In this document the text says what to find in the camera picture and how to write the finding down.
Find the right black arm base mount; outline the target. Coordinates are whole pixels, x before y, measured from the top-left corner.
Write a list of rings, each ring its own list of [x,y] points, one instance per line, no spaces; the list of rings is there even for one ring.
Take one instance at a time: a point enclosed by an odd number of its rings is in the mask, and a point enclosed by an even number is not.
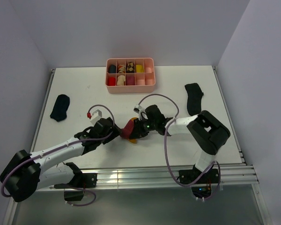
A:
[[[193,167],[192,169],[184,169],[178,171],[179,175],[177,177],[177,181],[180,183],[187,185],[189,183],[194,182],[200,175],[201,171],[197,168]],[[195,185],[192,186],[192,194],[200,199],[209,198],[212,194],[220,188],[221,182],[221,173],[218,169],[211,167],[206,173],[204,173]]]

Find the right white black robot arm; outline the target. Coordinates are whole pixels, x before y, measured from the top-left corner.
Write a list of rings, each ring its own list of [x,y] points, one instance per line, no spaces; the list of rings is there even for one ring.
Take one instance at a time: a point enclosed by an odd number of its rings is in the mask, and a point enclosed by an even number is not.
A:
[[[202,183],[209,178],[216,154],[230,137],[230,131],[217,118],[205,110],[191,117],[166,118],[157,105],[146,109],[137,105],[133,111],[139,117],[133,120],[133,129],[128,133],[129,140],[143,138],[151,131],[158,132],[164,138],[191,135],[202,150],[193,166],[191,183]]]

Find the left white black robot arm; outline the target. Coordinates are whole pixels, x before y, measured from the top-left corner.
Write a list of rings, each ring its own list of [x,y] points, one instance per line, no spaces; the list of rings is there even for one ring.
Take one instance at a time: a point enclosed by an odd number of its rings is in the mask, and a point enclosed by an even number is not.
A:
[[[22,202],[36,190],[48,186],[77,190],[92,186],[94,182],[67,160],[85,155],[120,134],[121,129],[108,117],[54,147],[33,153],[17,152],[0,175],[1,194]]]

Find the dark navy ankle sock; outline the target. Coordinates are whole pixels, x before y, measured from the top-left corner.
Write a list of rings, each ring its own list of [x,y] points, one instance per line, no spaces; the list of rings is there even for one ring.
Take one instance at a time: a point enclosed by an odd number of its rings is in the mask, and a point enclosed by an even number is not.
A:
[[[70,98],[61,94],[56,98],[53,110],[50,114],[50,118],[55,120],[56,122],[61,122],[67,118],[67,110],[70,105]]]

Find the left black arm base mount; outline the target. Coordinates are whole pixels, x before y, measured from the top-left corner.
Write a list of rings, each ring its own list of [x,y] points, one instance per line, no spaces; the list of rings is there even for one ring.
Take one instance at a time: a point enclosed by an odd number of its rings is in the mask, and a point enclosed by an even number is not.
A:
[[[97,173],[76,174],[67,184],[54,185],[55,189],[64,189],[64,200],[66,204],[75,207],[91,205],[96,200],[96,194],[91,188],[96,187]],[[93,196],[88,203],[79,203],[84,197]]]

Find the maroon purple striped sock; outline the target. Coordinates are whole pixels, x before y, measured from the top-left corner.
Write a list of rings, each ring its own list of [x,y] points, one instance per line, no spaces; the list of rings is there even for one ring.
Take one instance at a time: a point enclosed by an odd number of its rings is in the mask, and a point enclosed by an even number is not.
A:
[[[137,140],[136,139],[130,139],[129,136],[133,131],[134,128],[134,120],[137,119],[136,117],[131,118],[127,124],[125,125],[124,128],[121,129],[121,134],[120,137],[122,139],[128,140],[132,144],[136,144]]]

